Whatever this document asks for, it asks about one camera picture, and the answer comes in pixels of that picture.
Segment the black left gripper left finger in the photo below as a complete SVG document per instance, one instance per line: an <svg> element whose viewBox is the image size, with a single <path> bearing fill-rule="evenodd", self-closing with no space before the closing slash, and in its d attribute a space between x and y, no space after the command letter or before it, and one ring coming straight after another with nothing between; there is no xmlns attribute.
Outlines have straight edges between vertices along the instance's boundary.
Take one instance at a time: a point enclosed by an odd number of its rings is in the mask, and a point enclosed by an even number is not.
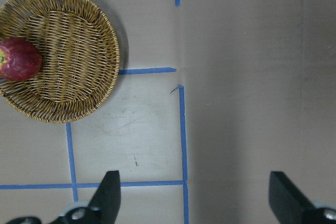
<svg viewBox="0 0 336 224"><path fill-rule="evenodd" d="M120 205L120 174L117 170L108 171L87 205L70 208L65 213L60 214L52 223L115 223Z"/></svg>

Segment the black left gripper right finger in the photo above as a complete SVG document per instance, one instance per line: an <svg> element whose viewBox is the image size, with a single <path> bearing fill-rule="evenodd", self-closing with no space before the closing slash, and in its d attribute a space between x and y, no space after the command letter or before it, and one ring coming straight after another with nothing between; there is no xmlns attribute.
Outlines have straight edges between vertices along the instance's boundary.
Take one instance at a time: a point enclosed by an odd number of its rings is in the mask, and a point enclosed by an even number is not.
<svg viewBox="0 0 336 224"><path fill-rule="evenodd" d="M284 172L270 172L268 202L281 224L335 223L335 208L313 204Z"/></svg>

